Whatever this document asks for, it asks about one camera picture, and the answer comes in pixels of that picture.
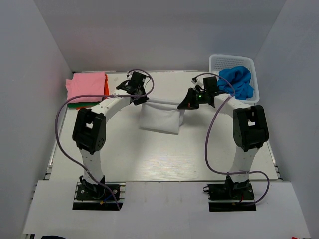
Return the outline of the white t shirt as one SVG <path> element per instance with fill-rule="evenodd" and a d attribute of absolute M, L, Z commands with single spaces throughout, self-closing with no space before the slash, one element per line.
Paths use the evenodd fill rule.
<path fill-rule="evenodd" d="M 177 108 L 179 102 L 152 98 L 142 104 L 139 127 L 166 134 L 179 134 L 185 110 Z"/>

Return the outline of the blue t shirt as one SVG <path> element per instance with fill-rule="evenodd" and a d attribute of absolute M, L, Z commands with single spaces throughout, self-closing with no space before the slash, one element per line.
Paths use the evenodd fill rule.
<path fill-rule="evenodd" d="M 235 98 L 246 100 L 253 97 L 254 88 L 250 85 L 251 72 L 244 66 L 226 68 L 219 71 L 217 85 L 221 91 L 235 92 Z"/>

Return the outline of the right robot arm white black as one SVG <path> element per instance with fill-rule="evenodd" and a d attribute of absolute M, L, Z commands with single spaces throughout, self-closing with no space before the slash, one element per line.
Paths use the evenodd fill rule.
<path fill-rule="evenodd" d="M 207 167 L 214 173 L 228 176 L 231 180 L 226 184 L 226 195 L 232 199 L 243 193 L 243 187 L 248 184 L 249 175 L 258 173 L 251 171 L 252 162 L 263 144 L 269 139 L 269 131 L 264 108 L 261 105 L 251 106 L 236 99 L 235 90 L 226 93 L 217 86 L 217 78 L 224 79 L 214 73 L 203 78 L 203 86 L 189 88 L 185 98 L 178 105 L 180 110 L 196 110 L 200 105 L 210 105 L 216 113 L 207 131 L 204 157 Z M 228 172 L 213 169 L 208 162 L 208 142 L 212 126 L 219 113 L 233 119 L 233 140 L 236 151 L 232 166 Z"/>

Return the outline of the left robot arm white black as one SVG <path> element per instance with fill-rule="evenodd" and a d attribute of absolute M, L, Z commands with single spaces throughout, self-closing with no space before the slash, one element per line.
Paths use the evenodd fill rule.
<path fill-rule="evenodd" d="M 79 109 L 77 113 L 72 139 L 76 142 L 85 167 L 80 182 L 88 187 L 88 193 L 95 199 L 105 194 L 100 151 L 107 139 L 107 122 L 122 108 L 130 104 L 140 105 L 149 99 L 144 84 L 147 78 L 152 80 L 151 75 L 142 70 L 131 70 L 127 77 L 112 95 L 91 108 Z"/>

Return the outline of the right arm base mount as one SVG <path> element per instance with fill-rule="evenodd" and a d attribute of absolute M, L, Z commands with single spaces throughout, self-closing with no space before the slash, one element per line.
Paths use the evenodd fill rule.
<path fill-rule="evenodd" d="M 230 191 L 225 184 L 207 184 L 203 192 L 208 195 L 209 212 L 252 212 L 256 211 L 252 185 Z"/>

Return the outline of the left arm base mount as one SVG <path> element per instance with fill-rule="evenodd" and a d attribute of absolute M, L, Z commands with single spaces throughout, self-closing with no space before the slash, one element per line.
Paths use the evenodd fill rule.
<path fill-rule="evenodd" d="M 78 182 L 75 190 L 72 210 L 119 211 L 125 200 L 126 184 L 112 182 L 107 184 L 107 186 L 113 191 L 113 194 L 117 199 L 117 203 L 108 189 L 102 189 L 102 192 L 94 193 Z"/>

